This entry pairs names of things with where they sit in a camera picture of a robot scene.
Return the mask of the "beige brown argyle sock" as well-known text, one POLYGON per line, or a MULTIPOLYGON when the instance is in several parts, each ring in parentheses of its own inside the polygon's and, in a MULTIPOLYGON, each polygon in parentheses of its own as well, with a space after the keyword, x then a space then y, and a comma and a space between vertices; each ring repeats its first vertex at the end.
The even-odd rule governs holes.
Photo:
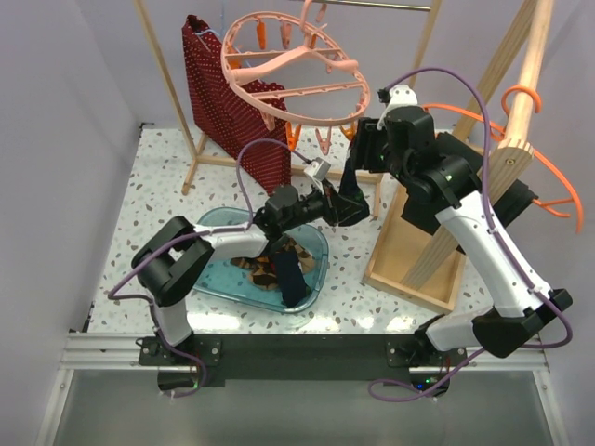
MULTIPOLYGON (((283 250, 283 251, 288 251, 288 250, 285 248, 285 245, 283 246, 282 250, 283 250)), ((272 257, 271 257, 271 256, 261 256, 261 257, 268 257, 268 258, 271 260, 271 262, 273 263, 273 260, 272 260, 272 257)), ((316 260, 314 259, 314 257, 313 257, 312 255, 311 255, 311 258, 309 258, 309 259, 306 259, 305 261, 301 261, 299 258, 297 258, 297 259, 298 259, 298 267, 299 267, 300 271, 301 271, 303 274, 308 274, 308 273, 310 273, 310 272, 311 272, 311 271, 314 269, 314 267, 316 266, 316 260)))

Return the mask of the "black multicolour argyle sock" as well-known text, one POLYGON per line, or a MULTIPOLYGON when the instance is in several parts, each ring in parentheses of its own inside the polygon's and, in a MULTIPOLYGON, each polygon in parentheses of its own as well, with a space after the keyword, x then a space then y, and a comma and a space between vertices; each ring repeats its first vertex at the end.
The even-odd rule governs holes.
POLYGON ((250 281, 259 289, 272 291, 278 288, 275 267, 268 257, 251 260, 250 281))

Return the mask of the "pink round clip hanger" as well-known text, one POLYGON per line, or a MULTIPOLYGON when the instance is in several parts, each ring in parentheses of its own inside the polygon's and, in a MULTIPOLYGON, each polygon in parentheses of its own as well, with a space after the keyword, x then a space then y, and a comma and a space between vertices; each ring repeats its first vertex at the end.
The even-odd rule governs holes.
POLYGON ((327 32, 325 1, 306 1, 298 15, 275 10, 230 24, 220 51, 231 90, 255 107, 268 128, 285 123, 290 145, 314 129, 328 153, 334 129, 355 127, 371 101, 359 63, 327 32))

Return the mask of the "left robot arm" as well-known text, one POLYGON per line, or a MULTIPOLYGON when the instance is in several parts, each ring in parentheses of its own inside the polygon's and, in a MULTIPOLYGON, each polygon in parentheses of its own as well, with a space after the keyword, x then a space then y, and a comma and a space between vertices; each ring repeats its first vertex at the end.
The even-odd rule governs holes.
POLYGON ((240 226, 195 227, 183 216, 172 218, 132 261, 139 283, 153 298, 161 355, 172 364, 197 357, 185 298, 210 262, 268 258, 283 301, 292 307, 306 296, 308 286, 288 231, 317 219, 330 226, 350 226, 363 208, 358 197, 341 194, 324 180, 307 195, 290 185, 277 188, 240 226))

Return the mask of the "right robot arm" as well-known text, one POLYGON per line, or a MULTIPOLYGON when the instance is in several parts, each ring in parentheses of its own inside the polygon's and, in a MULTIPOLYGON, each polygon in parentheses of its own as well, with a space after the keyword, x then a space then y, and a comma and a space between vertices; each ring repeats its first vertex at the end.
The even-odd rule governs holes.
POLYGON ((552 288, 534 271, 485 201, 478 168, 468 160, 475 154, 454 136, 436 132, 419 106, 397 107, 382 120, 360 119, 350 143, 353 169, 391 174, 416 211, 434 211, 493 299, 488 309, 424 324, 414 352, 427 365, 466 346, 506 358, 529 348, 530 339, 573 304, 567 290, 552 288))

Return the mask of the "orange plastic hanger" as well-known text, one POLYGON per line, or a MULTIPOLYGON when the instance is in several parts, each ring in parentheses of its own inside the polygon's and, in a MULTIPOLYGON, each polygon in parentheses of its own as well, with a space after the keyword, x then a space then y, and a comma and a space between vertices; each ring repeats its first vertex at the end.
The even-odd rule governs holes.
MULTIPOLYGON (((502 95, 500 100, 500 105, 502 107, 503 112, 509 117, 510 107, 507 103, 508 96, 511 93, 524 93, 528 95, 533 103, 534 103, 534 113, 540 113, 542 109, 542 99, 539 94, 532 88, 523 85, 514 85, 509 87, 502 95)), ((427 112, 431 109, 438 109, 438 110, 445 110, 450 112, 458 113, 464 117, 469 117, 472 121, 483 122, 483 116, 478 114, 477 112, 472 112, 461 107, 451 105, 451 104, 444 104, 444 103, 426 103, 422 105, 422 108, 427 112)), ((533 199, 533 204, 538 206, 539 208, 545 210, 546 212, 552 214, 558 218, 570 218, 572 215, 567 212, 561 212, 555 208, 556 205, 560 204, 569 204, 571 203, 575 208, 575 233, 580 234, 582 229, 584 228, 585 222, 585 211, 584 206, 582 204, 581 198, 576 191, 573 184, 568 180, 568 178, 564 175, 564 173, 554 164, 549 158, 547 158, 542 152, 538 149, 534 149, 534 156, 536 159, 542 163, 550 173, 557 178, 557 180, 564 186, 566 191, 569 193, 569 197, 560 200, 552 200, 552 201, 545 201, 542 202, 539 199, 533 199)))

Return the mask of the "light blue hanger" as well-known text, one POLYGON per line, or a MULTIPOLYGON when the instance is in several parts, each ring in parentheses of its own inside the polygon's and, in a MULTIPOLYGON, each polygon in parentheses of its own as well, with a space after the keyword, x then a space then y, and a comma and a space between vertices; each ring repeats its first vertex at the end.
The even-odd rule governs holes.
POLYGON ((206 27, 206 28, 201 29, 197 32, 194 32, 194 34, 197 37, 202 37, 205 34, 212 34, 213 36, 217 37, 218 40, 221 40, 221 38, 224 36, 225 32, 227 31, 227 20, 226 20, 227 4, 228 4, 227 0, 219 1, 219 5, 220 5, 219 26, 217 28, 213 29, 212 27, 206 27))

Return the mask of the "red polka dot garment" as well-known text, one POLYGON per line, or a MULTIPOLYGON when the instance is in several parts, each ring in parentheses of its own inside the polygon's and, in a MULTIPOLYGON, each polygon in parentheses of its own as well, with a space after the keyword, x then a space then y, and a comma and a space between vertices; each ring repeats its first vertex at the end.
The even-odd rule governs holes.
MULTIPOLYGON (((229 87, 223 74, 222 44, 212 34, 197 37, 194 32, 209 27, 189 15, 181 29, 187 84, 195 124, 232 158, 259 138, 286 142, 285 121, 276 119, 270 130, 261 112, 243 101, 229 87)), ((291 155, 272 143, 259 143, 242 157, 241 167, 268 194, 291 182, 291 155)))

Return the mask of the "blue transparent plastic basin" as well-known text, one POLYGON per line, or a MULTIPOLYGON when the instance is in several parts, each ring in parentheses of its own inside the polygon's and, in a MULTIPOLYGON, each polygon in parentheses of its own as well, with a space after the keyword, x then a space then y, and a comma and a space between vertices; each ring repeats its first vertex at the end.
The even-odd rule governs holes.
POLYGON ((194 289, 282 314, 308 308, 324 285, 326 238, 309 225, 270 235, 248 218, 245 210, 220 207, 199 219, 194 231, 214 253, 194 289))

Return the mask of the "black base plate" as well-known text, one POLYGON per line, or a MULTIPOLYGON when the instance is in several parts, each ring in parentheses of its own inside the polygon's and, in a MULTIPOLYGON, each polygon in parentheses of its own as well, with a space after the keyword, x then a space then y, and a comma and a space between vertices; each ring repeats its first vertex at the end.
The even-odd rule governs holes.
POLYGON ((464 348, 425 349, 412 334, 196 334, 178 346, 206 366, 205 384, 230 380, 406 380, 416 367, 455 366, 464 348))

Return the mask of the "aluminium rail frame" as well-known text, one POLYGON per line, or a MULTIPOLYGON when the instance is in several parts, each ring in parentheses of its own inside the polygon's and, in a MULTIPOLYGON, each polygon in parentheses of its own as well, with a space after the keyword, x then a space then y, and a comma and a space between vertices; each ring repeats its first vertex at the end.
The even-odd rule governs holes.
POLYGON ((43 429, 70 445, 548 445, 536 316, 323 296, 280 313, 100 298, 43 429))

